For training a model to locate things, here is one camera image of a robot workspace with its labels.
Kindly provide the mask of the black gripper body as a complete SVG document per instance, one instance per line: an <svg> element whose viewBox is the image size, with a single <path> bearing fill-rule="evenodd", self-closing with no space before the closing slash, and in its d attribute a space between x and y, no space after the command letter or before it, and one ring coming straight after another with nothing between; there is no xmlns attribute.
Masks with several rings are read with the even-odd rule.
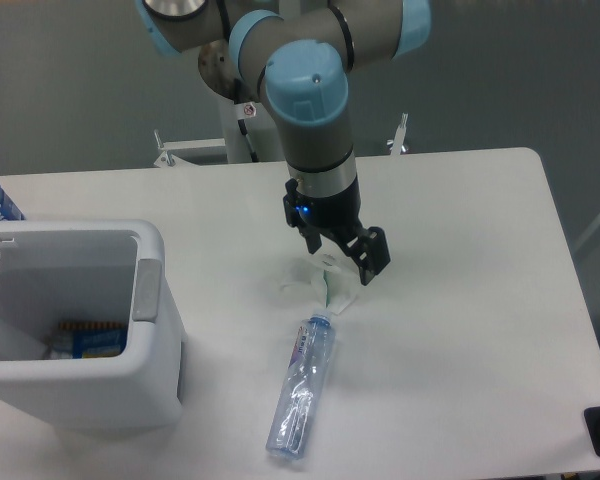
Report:
<svg viewBox="0 0 600 480"><path fill-rule="evenodd" d="M313 228L321 238L325 237L338 245L338 238L347 227L363 226L359 219L361 199L358 178L342 192L324 198L301 194L295 179L288 180L285 188L283 206L286 222L299 233L301 228Z"/></svg>

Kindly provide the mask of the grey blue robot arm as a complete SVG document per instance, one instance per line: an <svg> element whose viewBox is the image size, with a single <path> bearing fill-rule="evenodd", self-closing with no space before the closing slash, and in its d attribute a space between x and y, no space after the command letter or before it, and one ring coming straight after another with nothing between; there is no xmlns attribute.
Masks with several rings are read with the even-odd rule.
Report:
<svg viewBox="0 0 600 480"><path fill-rule="evenodd" d="M386 235L365 227L348 113L349 74L421 47L431 31L426 1L329 1L295 18L272 1L140 1L156 47L180 54L224 40L240 80L271 116L289 180L287 224L310 253L334 242L362 284L389 264Z"/></svg>

